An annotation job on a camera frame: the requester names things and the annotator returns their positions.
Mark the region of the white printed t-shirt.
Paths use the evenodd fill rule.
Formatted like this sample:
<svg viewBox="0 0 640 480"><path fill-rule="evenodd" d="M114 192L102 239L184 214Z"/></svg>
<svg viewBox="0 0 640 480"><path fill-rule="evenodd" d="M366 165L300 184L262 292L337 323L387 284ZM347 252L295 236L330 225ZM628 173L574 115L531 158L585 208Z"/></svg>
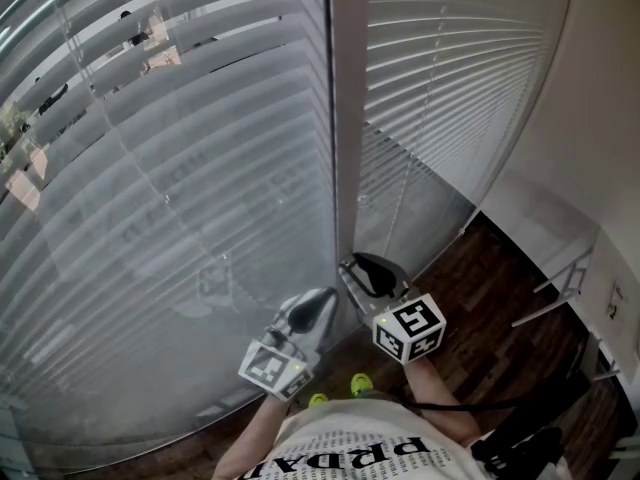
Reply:
<svg viewBox="0 0 640 480"><path fill-rule="evenodd" d="M386 400L325 402L288 418L242 480L490 480L471 453Z"/></svg>

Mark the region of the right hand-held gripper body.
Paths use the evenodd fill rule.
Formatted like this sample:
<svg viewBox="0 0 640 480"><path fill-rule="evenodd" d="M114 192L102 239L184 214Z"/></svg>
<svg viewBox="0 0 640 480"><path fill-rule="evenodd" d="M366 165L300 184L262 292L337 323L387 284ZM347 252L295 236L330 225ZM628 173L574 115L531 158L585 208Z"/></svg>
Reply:
<svg viewBox="0 0 640 480"><path fill-rule="evenodd" d="M434 299L424 294L376 316L373 343L402 365L435 351L446 330L446 319Z"/></svg>

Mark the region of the white window blinds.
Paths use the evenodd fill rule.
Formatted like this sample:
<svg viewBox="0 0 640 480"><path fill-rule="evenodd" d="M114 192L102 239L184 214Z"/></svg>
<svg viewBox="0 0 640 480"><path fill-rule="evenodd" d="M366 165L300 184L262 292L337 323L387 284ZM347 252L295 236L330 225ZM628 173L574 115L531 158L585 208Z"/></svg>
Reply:
<svg viewBox="0 0 640 480"><path fill-rule="evenodd" d="M355 248L420 274L517 141L569 0L369 0Z"/></svg>
<svg viewBox="0 0 640 480"><path fill-rule="evenodd" d="M258 397L249 343L335 280L324 21L0 0L0 450L102 456Z"/></svg>

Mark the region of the black body-worn device box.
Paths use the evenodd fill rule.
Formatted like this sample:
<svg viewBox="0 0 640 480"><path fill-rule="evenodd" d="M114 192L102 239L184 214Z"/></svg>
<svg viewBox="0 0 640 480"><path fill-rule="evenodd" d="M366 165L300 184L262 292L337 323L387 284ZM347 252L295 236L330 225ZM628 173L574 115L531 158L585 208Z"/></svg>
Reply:
<svg viewBox="0 0 640 480"><path fill-rule="evenodd" d="M537 480L564 453L562 431L550 424L591 387L581 373L553 382L518 403L489 435L471 446L473 458L495 480Z"/></svg>

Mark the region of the person's left forearm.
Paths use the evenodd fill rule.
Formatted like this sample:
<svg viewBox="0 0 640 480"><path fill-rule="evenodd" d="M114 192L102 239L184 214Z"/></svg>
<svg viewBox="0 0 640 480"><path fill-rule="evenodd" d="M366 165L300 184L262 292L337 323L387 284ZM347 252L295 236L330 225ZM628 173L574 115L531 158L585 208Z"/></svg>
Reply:
<svg viewBox="0 0 640 480"><path fill-rule="evenodd" d="M219 459L212 480L234 480L261 463L272 450L291 404L268 395L244 431Z"/></svg>

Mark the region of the white folding table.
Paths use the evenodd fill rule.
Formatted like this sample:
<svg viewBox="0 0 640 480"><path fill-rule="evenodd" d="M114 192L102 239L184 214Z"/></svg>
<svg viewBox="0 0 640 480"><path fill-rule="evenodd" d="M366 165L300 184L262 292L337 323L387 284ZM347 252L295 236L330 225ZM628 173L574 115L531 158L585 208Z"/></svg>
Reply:
<svg viewBox="0 0 640 480"><path fill-rule="evenodd" d="M559 283L557 298L511 323L513 328L568 306L595 335L614 371L628 384L640 370L640 281L617 249L597 243L545 282L538 293Z"/></svg>

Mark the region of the grey metal partition post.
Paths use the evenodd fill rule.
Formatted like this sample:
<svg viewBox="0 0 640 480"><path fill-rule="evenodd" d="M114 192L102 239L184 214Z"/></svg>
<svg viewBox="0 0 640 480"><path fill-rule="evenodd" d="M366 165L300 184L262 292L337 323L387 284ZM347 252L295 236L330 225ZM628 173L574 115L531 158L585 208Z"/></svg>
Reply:
<svg viewBox="0 0 640 480"><path fill-rule="evenodd" d="M369 0L331 0L336 258L353 250L366 96Z"/></svg>

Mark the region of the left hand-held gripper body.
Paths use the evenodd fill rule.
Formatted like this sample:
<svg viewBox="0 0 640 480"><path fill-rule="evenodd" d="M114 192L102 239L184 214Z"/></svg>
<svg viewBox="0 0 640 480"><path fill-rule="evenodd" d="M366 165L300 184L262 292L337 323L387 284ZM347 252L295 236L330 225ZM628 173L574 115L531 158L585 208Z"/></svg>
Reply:
<svg viewBox="0 0 640 480"><path fill-rule="evenodd" d="M296 333L269 326L250 342L238 374L282 401L291 400L313 378L320 361L320 332Z"/></svg>

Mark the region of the person's right forearm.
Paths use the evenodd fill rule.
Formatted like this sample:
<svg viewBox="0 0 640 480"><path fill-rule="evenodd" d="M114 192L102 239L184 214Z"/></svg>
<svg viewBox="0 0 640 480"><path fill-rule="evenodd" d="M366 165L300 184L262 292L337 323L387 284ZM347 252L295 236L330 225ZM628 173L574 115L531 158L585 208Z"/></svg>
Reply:
<svg viewBox="0 0 640 480"><path fill-rule="evenodd" d="M457 406L459 401L447 388L434 365L421 357L403 366L408 384L417 403ZM424 419L436 429L463 447L482 435L471 413L466 411L420 410Z"/></svg>

